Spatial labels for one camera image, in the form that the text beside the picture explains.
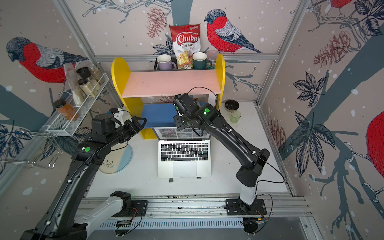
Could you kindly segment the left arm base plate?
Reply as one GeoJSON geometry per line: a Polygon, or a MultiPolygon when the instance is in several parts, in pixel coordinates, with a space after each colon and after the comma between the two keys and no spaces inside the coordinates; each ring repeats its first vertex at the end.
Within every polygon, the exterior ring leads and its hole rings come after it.
{"type": "Polygon", "coordinates": [[[145,217],[148,209],[149,201],[131,201],[129,207],[123,206],[122,210],[118,213],[119,217],[145,217]]]}

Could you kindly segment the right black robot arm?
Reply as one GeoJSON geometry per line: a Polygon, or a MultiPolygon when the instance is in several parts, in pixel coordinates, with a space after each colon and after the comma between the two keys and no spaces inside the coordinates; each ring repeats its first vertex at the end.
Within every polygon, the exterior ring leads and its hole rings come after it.
{"type": "Polygon", "coordinates": [[[262,174],[270,152],[253,146],[237,133],[213,105],[200,105],[188,94],[176,95],[173,105],[177,115],[174,117],[179,130],[199,129],[216,138],[240,162],[236,178],[242,184],[240,201],[251,206],[257,198],[257,180],[262,174]]]}

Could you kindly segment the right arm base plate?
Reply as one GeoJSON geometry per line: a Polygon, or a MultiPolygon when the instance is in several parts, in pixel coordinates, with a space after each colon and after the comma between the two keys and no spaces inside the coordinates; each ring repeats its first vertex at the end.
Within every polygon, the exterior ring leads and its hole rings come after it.
{"type": "Polygon", "coordinates": [[[247,215],[260,215],[267,214],[267,209],[263,199],[255,199],[251,205],[247,205],[238,199],[226,199],[226,206],[224,209],[227,211],[228,216],[247,216],[247,215]]]}

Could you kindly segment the silver laptop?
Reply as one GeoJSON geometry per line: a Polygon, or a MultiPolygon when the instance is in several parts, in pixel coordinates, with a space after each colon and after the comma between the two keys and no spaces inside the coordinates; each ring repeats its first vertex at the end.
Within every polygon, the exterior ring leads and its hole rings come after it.
{"type": "Polygon", "coordinates": [[[199,129],[152,127],[158,144],[159,178],[211,176],[211,135],[199,129]]]}

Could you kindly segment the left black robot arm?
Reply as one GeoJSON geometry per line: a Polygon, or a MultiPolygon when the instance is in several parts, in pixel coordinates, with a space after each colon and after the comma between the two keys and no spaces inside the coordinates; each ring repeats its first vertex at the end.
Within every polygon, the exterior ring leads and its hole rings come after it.
{"type": "Polygon", "coordinates": [[[74,154],[67,176],[51,206],[34,229],[23,232],[22,240],[85,240],[102,223],[116,214],[137,213],[131,195],[116,191],[83,218],[76,212],[84,194],[112,147],[128,142],[144,129],[147,119],[131,117],[120,123],[114,114],[92,119],[92,131],[74,154]]]}

